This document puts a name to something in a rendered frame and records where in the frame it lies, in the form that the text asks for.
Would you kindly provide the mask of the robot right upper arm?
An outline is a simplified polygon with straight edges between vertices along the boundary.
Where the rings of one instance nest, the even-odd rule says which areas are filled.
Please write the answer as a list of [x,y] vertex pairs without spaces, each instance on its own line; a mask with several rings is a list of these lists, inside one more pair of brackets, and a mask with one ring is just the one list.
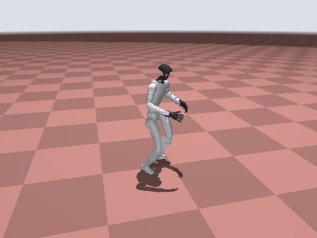
[[157,84],[152,83],[148,86],[148,96],[147,96],[146,107],[148,103],[152,103],[152,100],[154,99],[154,95],[156,91],[157,91]]

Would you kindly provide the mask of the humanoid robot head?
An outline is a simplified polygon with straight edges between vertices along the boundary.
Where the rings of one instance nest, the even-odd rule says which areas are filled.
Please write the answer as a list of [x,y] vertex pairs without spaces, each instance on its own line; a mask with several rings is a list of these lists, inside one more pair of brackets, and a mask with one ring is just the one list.
[[[170,67],[169,65],[167,65],[167,64],[162,64],[162,65],[160,65],[160,66],[158,67],[158,69],[163,72],[163,76],[159,76],[159,78],[157,78],[155,81],[161,80],[162,82],[160,82],[160,83],[164,84],[164,80],[167,80],[167,79],[168,79],[168,76],[169,76],[170,72],[172,72],[172,69],[171,69],[171,67]],[[167,74],[167,76],[165,76],[166,74]]]

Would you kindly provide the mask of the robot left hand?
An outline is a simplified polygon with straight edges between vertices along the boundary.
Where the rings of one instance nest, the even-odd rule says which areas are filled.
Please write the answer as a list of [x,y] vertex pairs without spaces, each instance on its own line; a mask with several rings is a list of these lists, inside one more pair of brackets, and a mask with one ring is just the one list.
[[180,102],[180,106],[182,106],[185,109],[185,113],[187,113],[188,107],[187,107],[186,103],[183,102],[182,100],[179,100],[179,102]]

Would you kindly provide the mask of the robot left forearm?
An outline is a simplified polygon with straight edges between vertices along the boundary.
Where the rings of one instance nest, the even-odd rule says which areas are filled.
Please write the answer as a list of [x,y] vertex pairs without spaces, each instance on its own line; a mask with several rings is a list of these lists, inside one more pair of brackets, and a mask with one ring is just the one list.
[[[172,93],[171,93],[171,94],[172,94]],[[169,99],[172,100],[174,103],[180,105],[180,102],[179,102],[180,99],[178,99],[177,97],[175,97],[173,94],[170,96]]]

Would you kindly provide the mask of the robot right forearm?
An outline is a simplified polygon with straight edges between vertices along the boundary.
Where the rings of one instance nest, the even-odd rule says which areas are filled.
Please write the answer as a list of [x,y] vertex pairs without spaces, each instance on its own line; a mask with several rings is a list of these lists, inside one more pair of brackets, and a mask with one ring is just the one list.
[[164,109],[161,109],[161,108],[158,108],[157,106],[154,106],[152,103],[148,103],[147,104],[147,107],[153,111],[154,113],[158,113],[162,116],[166,115],[166,116],[169,116],[170,112],[168,111],[165,111]]

